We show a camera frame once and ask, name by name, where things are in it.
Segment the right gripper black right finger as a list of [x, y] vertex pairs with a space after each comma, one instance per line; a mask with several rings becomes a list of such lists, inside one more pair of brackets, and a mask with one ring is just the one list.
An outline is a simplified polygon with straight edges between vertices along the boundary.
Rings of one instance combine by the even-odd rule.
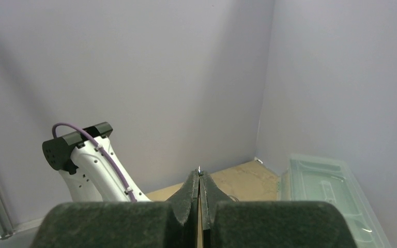
[[356, 247], [344, 216], [323, 201], [234, 201], [199, 174], [204, 247]]

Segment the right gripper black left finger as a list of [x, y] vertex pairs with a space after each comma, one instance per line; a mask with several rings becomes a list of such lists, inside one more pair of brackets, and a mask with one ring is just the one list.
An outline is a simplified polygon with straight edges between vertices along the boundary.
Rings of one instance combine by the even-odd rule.
[[166, 201], [60, 204], [31, 247], [196, 247], [198, 195], [195, 170]]

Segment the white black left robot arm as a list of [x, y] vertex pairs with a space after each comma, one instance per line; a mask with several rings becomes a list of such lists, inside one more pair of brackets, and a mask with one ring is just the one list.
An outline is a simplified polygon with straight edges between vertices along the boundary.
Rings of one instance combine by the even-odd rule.
[[53, 125], [53, 138], [42, 143], [48, 164], [63, 178], [74, 202], [148, 202], [118, 159], [108, 122], [79, 128]]

